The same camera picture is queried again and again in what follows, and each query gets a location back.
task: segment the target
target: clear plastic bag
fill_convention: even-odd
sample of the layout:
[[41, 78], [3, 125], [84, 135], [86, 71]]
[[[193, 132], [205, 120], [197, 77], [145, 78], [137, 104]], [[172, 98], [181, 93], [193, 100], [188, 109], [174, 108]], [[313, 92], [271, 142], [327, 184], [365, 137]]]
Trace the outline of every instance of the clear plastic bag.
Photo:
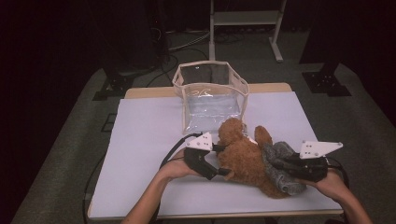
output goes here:
[[248, 84], [226, 62], [181, 64], [173, 79], [183, 99], [183, 133], [216, 133], [223, 121], [243, 119]]

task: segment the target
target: floor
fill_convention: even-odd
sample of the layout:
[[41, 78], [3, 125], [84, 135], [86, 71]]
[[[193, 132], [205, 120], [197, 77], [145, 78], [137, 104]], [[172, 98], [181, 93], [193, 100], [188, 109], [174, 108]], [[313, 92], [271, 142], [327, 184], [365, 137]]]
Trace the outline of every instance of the floor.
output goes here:
[[[351, 96], [329, 97], [312, 93], [302, 72], [318, 71], [322, 64], [299, 64], [308, 32], [281, 32], [279, 49], [284, 58], [277, 63], [268, 43], [271, 33], [226, 35], [216, 45], [218, 61], [229, 62], [248, 83], [287, 82], [296, 92], [308, 120], [320, 141], [340, 141], [344, 150], [332, 156], [346, 168], [352, 191], [375, 223], [396, 219], [396, 132], [395, 128], [365, 91], [358, 76], [340, 64], [335, 75]], [[197, 34], [168, 34], [171, 47], [188, 43]], [[137, 87], [170, 86], [179, 63], [206, 60], [207, 41], [172, 52], [162, 69], [138, 77]], [[106, 81], [102, 69], [92, 74], [67, 122], [64, 124], [35, 183], [30, 188], [12, 223], [120, 223], [119, 220], [88, 220], [84, 216], [101, 170], [111, 136], [112, 114], [121, 96], [94, 101]], [[324, 223], [329, 216], [276, 217], [279, 224]], [[164, 223], [264, 223], [263, 218], [165, 220]]]

